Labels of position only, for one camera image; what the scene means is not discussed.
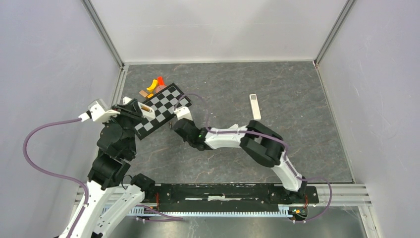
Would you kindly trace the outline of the white remote control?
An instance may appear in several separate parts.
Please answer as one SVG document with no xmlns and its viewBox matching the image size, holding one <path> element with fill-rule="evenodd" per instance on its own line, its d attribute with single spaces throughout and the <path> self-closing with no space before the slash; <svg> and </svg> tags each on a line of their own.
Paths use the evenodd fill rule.
<svg viewBox="0 0 420 238">
<path fill-rule="evenodd" d="M 249 95 L 249 100 L 250 100 L 250 106 L 251 106 L 251 111 L 252 111 L 252 116 L 254 120 L 261 120 L 261 112 L 260 112 L 260 107 L 259 107 L 259 103 L 258 103 L 258 98 L 256 94 L 250 94 Z"/>
<path fill-rule="evenodd" d="M 133 100 L 138 105 L 138 108 L 141 110 L 142 117 L 147 118 L 148 120 L 153 120 L 153 119 L 156 118 L 156 113 L 155 113 L 155 111 L 152 107 L 138 102 L 137 99 L 132 99 L 132 98 L 127 97 L 127 96 L 122 98 L 122 102 L 123 102 L 124 105 L 129 104 Z"/>
</svg>

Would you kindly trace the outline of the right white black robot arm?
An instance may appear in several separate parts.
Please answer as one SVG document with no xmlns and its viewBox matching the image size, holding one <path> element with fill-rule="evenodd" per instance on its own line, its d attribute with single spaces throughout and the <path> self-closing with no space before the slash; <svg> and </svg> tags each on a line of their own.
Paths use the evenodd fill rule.
<svg viewBox="0 0 420 238">
<path fill-rule="evenodd" d="M 288 158 L 288 145 L 283 138 L 259 121 L 247 126 L 217 129 L 196 127 L 189 119 L 180 119 L 173 130 L 191 147 L 204 151 L 219 148 L 240 148 L 261 166 L 271 168 L 279 177 L 286 196 L 299 202 L 306 196 L 307 182 Z"/>
</svg>

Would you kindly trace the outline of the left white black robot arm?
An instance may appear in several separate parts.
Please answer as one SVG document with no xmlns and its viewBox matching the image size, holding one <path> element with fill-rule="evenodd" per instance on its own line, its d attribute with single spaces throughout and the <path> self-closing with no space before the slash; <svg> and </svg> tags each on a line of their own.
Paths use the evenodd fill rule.
<svg viewBox="0 0 420 238">
<path fill-rule="evenodd" d="M 78 118 L 103 124 L 97 157 L 83 187 L 84 195 L 62 238 L 106 238 L 128 212 L 141 201 L 150 202 L 156 189 L 152 180 L 135 178 L 122 196 L 105 212 L 103 208 L 123 181 L 129 162 L 136 157 L 136 126 L 143 118 L 154 119 L 154 110 L 137 99 L 124 97 L 121 105 L 108 107 L 102 99 L 94 100 Z"/>
</svg>

